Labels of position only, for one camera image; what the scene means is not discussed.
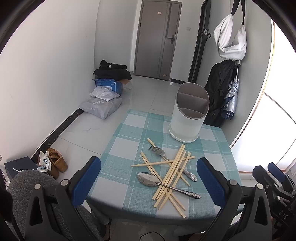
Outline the silver spoon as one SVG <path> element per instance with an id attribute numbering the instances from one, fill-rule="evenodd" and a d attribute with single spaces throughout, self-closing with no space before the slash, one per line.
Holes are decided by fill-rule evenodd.
<path id="1" fill-rule="evenodd" d="M 161 182 L 159 182 L 157 176 L 147 173 L 147 172 L 137 173 L 137 179 L 140 181 L 140 183 L 142 183 L 143 185 L 148 186 L 148 187 L 163 186 L 163 187 L 169 188 L 171 190 L 180 192 L 180 193 L 182 193 L 186 196 L 189 196 L 191 198 L 194 198 L 194 199 L 201 199 L 202 198 L 201 195 L 199 195 L 197 193 L 189 192 L 186 190 L 182 190 L 182 189 L 178 189 L 175 187 L 171 187 L 169 185 L 162 184 Z"/>

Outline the brown shoes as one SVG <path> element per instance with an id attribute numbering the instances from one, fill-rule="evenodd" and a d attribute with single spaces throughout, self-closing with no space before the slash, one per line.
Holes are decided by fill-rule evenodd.
<path id="1" fill-rule="evenodd" d="M 47 152 L 49 154 L 49 160 L 52 164 L 51 171 L 48 171 L 48 174 L 54 179 L 58 179 L 59 174 L 64 173 L 68 169 L 68 165 L 61 153 L 56 149 L 49 148 Z"/>

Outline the white sock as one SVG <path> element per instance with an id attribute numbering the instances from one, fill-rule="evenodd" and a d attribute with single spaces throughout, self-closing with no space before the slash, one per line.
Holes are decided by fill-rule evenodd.
<path id="1" fill-rule="evenodd" d="M 49 156 L 49 152 L 46 151 L 45 153 L 43 153 L 42 151 L 39 152 L 39 163 L 38 163 L 38 167 L 37 167 L 37 171 L 38 172 L 43 172 L 46 173 L 48 171 L 51 171 L 52 169 L 52 164 L 50 161 L 50 156 Z"/>

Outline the dark blue shoe box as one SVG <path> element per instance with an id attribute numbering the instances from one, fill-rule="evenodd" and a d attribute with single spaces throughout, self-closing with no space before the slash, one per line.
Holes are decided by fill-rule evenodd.
<path id="1" fill-rule="evenodd" d="M 36 170 L 37 164 L 32 161 L 29 157 L 23 157 L 20 159 L 16 159 L 10 162 L 6 162 L 4 164 L 6 174 L 11 181 L 12 178 L 15 177 L 18 173 L 24 171 L 24 170 Z"/>

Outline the teal plaid placemat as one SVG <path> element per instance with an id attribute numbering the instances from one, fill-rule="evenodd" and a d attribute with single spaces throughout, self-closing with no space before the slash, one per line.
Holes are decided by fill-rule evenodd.
<path id="1" fill-rule="evenodd" d="M 101 170 L 89 192 L 89 200 L 100 208 L 108 207 L 107 214 L 112 216 L 134 214 L 143 218 L 179 221 L 213 218 L 219 208 L 213 203 L 202 181 L 194 182 L 184 177 L 190 184 L 187 186 L 182 179 L 178 180 L 178 188 L 196 192 L 202 197 L 192 199 L 177 194 L 185 207 L 186 218 L 182 218 L 169 201 L 161 210 L 156 209 L 152 199 L 156 188 L 142 185 L 137 179 L 137 173 L 146 172 L 148 168 L 131 167 L 143 163 L 141 154 L 150 162 L 161 162 L 161 157 L 149 150 L 151 144 L 147 138 L 162 148 L 169 158 L 176 156 L 181 143 L 169 134 L 170 121 L 168 116 L 129 110 L 101 156 Z M 154 165 L 154 168 L 161 177 L 165 177 L 169 165 Z"/>

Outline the silver folded umbrella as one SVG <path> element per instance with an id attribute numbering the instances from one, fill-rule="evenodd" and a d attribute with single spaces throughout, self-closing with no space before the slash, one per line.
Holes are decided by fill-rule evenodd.
<path id="1" fill-rule="evenodd" d="M 236 69 L 236 76 L 229 84 L 229 90 L 226 94 L 223 102 L 223 106 L 221 108 L 221 117 L 226 120 L 232 120 L 234 117 L 234 113 L 237 107 L 237 99 L 238 99 L 238 92 L 239 92 L 239 79 L 238 79 L 238 72 L 239 67 L 241 66 L 241 60 L 236 60 L 235 65 Z"/>

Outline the grey plastic parcel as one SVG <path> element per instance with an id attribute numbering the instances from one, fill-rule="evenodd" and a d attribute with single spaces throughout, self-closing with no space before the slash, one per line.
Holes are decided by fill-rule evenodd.
<path id="1" fill-rule="evenodd" d="M 92 97 L 79 105 L 79 108 L 84 112 L 93 114 L 104 120 L 118 110 L 122 103 L 122 98 L 114 98 L 110 101 L 105 101 L 96 97 Z"/>

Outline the white utensil holder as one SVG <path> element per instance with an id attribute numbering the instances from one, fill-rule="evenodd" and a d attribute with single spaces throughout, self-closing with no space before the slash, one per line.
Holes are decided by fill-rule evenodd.
<path id="1" fill-rule="evenodd" d="M 205 88 L 192 82 L 183 83 L 177 91 L 169 133 L 182 143 L 196 141 L 208 111 L 209 95 Z"/>

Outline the black hanging jacket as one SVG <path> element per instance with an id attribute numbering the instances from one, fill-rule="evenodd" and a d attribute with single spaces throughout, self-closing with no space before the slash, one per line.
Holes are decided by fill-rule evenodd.
<path id="1" fill-rule="evenodd" d="M 205 89 L 209 95 L 209 110 L 204 120 L 205 125 L 220 127 L 224 122 L 222 111 L 224 98 L 229 91 L 229 84 L 234 79 L 237 66 L 232 60 L 215 64 L 210 71 Z"/>

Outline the white plastic parcel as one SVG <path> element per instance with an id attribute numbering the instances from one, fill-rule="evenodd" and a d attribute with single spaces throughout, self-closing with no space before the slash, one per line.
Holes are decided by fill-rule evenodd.
<path id="1" fill-rule="evenodd" d="M 90 96 L 109 102 L 112 99 L 120 97 L 120 94 L 117 94 L 116 92 L 104 86 L 97 86 L 93 92 L 90 93 Z"/>

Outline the blue cardboard box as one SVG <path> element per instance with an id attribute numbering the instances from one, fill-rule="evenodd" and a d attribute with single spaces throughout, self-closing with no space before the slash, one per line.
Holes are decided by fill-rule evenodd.
<path id="1" fill-rule="evenodd" d="M 113 92 L 116 92 L 117 94 L 121 95 L 123 86 L 122 83 L 119 81 L 115 81 L 114 79 L 94 79 L 95 86 L 103 86 L 106 87 Z"/>

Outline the black clothes pile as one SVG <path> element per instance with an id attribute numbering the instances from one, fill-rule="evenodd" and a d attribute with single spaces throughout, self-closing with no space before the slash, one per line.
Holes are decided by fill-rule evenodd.
<path id="1" fill-rule="evenodd" d="M 126 65 L 108 63 L 105 60 L 101 60 L 100 67 L 94 70 L 93 74 L 97 79 L 132 80 Z"/>

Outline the white hanging bag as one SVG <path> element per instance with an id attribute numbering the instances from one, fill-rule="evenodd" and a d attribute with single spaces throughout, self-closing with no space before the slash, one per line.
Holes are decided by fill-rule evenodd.
<path id="1" fill-rule="evenodd" d="M 244 24 L 236 35 L 232 37 L 233 15 L 227 15 L 213 31 L 218 54 L 226 60 L 239 61 L 245 57 L 247 49 L 247 37 Z"/>

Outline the grey door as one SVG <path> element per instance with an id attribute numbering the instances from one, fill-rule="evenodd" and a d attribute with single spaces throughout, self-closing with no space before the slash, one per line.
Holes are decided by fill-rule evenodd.
<path id="1" fill-rule="evenodd" d="M 142 1 L 134 74 L 169 81 L 182 3 Z"/>

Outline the black sliding door frame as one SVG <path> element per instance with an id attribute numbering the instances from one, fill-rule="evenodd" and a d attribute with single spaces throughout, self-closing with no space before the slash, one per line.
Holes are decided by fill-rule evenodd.
<path id="1" fill-rule="evenodd" d="M 197 76 L 201 66 L 205 44 L 207 42 L 207 39 L 211 37 L 211 33 L 209 33 L 210 10 L 211 0 L 203 1 L 201 5 L 201 15 L 197 34 L 197 41 L 188 82 L 197 83 Z"/>

